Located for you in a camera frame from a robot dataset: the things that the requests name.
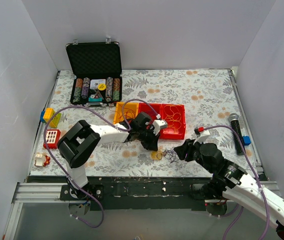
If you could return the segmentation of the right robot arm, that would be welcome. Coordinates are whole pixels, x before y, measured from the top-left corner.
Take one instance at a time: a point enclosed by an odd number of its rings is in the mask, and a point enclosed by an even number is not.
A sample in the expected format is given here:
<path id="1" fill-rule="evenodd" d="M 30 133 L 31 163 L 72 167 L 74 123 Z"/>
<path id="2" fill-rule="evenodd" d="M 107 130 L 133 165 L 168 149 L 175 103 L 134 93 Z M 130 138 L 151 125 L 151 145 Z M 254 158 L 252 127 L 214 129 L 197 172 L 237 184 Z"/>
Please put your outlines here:
<path id="1" fill-rule="evenodd" d="M 223 157 L 214 143 L 187 139 L 173 149 L 180 160 L 195 161 L 209 173 L 211 180 L 197 190 L 204 199 L 232 200 L 275 228 L 284 240 L 284 199 L 259 183 L 242 167 Z"/>

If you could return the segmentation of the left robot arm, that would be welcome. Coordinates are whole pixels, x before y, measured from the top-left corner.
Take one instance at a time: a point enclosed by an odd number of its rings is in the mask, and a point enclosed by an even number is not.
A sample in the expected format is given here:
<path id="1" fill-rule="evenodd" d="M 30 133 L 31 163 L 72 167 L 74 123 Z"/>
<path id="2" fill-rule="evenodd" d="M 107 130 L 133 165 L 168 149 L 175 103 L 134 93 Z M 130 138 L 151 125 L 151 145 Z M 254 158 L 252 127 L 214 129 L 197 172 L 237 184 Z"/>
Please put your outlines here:
<path id="1" fill-rule="evenodd" d="M 83 200 L 88 196 L 89 181 L 85 163 L 97 146 L 138 140 L 144 149 L 156 152 L 160 131 L 167 126 L 167 122 L 161 119 L 160 115 L 152 120 L 145 112 L 114 125 L 94 125 L 88 124 L 85 120 L 78 121 L 57 144 L 59 153 L 66 162 L 71 196 L 77 200 Z"/>

